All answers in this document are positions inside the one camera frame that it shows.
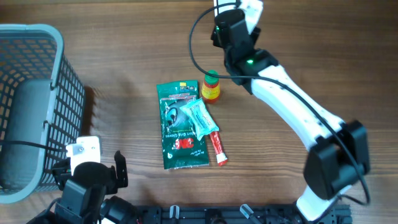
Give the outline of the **green glove packet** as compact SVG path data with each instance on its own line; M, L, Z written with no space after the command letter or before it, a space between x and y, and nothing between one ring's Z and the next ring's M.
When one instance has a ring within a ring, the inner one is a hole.
M199 99L198 82L182 80L157 85L164 169L207 166L204 139L197 139L195 127L181 107Z

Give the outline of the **pale green wipes packet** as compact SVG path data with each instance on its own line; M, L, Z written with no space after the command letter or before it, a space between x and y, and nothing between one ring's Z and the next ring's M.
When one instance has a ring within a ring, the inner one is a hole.
M214 131L219 131L219 127L209 114L202 98L189 101L180 109L189 117L195 127L195 136L200 141L203 136L209 135Z

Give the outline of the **red sauce sachet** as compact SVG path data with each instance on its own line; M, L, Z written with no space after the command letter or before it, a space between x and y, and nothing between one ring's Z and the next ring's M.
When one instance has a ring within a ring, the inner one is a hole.
M213 131L210 134L210 139L212 141L213 147L215 149L215 154L216 154L216 161L219 166L224 166L228 158L226 154L224 153L223 145L221 142L220 134L218 131Z

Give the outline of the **red yellow sauce bottle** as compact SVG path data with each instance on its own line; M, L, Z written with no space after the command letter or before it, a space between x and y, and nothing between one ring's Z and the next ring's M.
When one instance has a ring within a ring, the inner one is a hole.
M206 103L215 103L218 101L221 95L219 78L205 75L201 95L203 101Z

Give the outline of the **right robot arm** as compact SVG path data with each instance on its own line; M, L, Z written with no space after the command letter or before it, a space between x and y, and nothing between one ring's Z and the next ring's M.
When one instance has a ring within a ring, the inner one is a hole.
M334 206L342 198L360 203L346 194L357 182L366 198L362 204L368 205L364 176L371 166L366 128L357 120L347 123L321 107L292 81L273 55L254 47L261 30L251 18L258 17L260 9L224 3L214 10L211 39L223 49L227 77L269 105L308 151L303 170L307 186L288 220L318 223L333 216Z

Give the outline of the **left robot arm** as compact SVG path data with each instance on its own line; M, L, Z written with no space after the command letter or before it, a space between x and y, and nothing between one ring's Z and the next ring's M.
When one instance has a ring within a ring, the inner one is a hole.
M141 223L138 209L115 196L128 186L125 157L117 151L116 165L83 162L72 170L72 160L64 159L52 167L52 175L62 191L28 224L40 223Z

